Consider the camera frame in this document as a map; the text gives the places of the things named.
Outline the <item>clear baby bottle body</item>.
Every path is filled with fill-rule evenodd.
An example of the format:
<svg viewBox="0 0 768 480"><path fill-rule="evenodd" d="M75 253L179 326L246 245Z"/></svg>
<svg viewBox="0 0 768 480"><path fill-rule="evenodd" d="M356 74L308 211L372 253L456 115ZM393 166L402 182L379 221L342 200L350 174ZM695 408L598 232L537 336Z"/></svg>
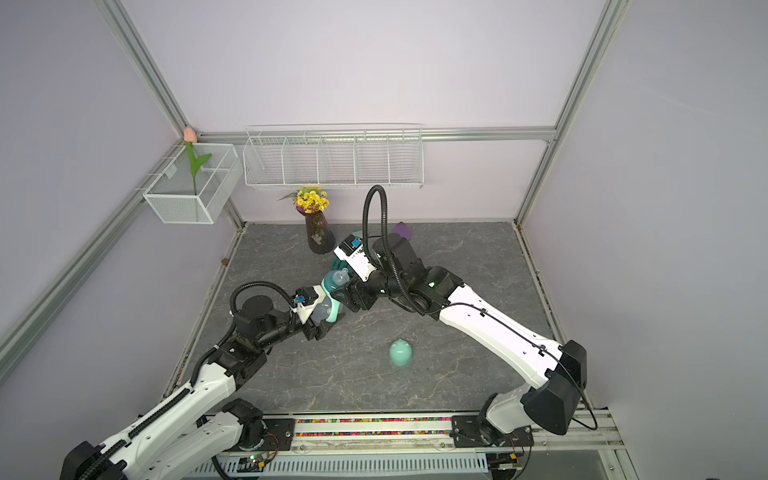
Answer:
<svg viewBox="0 0 768 480"><path fill-rule="evenodd" d="M319 301L310 315L315 321L327 320L328 322L337 322L344 315L343 305L331 295L323 291L324 297Z"/></svg>

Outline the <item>teal bottle collar with nipple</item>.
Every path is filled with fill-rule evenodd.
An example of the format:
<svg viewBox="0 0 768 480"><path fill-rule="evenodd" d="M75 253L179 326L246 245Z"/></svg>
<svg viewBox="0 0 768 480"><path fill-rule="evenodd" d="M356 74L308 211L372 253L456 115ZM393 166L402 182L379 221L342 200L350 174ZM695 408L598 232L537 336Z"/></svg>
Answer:
<svg viewBox="0 0 768 480"><path fill-rule="evenodd" d="M322 280L322 288L330 295L335 290L345 287L350 281L350 275L347 268L332 270L328 272Z"/></svg>

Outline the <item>mint bottle cap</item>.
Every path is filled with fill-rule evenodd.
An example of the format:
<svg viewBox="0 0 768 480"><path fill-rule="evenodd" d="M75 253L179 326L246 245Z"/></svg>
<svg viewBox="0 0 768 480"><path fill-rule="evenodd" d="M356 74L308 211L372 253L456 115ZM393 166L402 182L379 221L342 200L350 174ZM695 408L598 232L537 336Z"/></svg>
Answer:
<svg viewBox="0 0 768 480"><path fill-rule="evenodd" d="M395 340L390 345L389 358L394 366L405 367L409 365L413 358L412 346L404 339Z"/></svg>

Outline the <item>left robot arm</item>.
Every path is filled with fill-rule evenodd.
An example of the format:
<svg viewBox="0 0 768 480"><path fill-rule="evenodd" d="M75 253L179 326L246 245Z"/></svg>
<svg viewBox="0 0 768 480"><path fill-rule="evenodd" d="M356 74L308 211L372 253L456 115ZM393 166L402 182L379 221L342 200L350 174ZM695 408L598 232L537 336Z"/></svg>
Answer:
<svg viewBox="0 0 768 480"><path fill-rule="evenodd" d="M244 302L230 296L232 321L223 338L195 364L189 380L147 414L98 445L82 442L63 461L63 479L181 479L203 461L236 446L258 449L279 442L260 409L235 397L267 362L278 343L303 334L321 339L342 314L341 303L319 285L293 295L266 281L288 304L266 295Z"/></svg>

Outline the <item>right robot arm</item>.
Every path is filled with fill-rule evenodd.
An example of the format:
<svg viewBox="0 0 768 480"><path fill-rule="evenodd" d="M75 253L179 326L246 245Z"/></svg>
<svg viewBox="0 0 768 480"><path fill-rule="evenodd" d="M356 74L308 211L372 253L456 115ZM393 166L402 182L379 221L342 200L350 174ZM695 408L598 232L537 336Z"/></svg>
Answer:
<svg viewBox="0 0 768 480"><path fill-rule="evenodd" d="M347 309L368 310L387 298L469 336L524 380L486 400L470 439L490 445L530 425L554 435L568 432L587 383L587 352L581 344L560 344L519 324L450 270L425 266L396 233L369 248L350 235L334 254L352 270L349 281L332 293Z"/></svg>

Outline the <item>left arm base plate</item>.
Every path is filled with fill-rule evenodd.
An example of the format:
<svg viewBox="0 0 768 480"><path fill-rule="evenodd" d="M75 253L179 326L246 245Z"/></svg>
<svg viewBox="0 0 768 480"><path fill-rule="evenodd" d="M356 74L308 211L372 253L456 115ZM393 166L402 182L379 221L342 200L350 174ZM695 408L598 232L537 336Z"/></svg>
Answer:
<svg viewBox="0 0 768 480"><path fill-rule="evenodd" d="M265 418L247 424L236 448L241 451L288 451L296 420L292 417Z"/></svg>

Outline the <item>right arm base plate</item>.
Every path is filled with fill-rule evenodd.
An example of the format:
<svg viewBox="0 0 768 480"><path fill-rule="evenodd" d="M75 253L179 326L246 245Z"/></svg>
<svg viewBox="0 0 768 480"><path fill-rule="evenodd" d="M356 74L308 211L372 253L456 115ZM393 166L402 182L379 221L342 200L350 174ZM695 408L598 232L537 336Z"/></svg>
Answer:
<svg viewBox="0 0 768 480"><path fill-rule="evenodd" d="M487 421L481 421L478 415L453 415L449 435L458 448L531 447L534 444L529 427L502 433Z"/></svg>

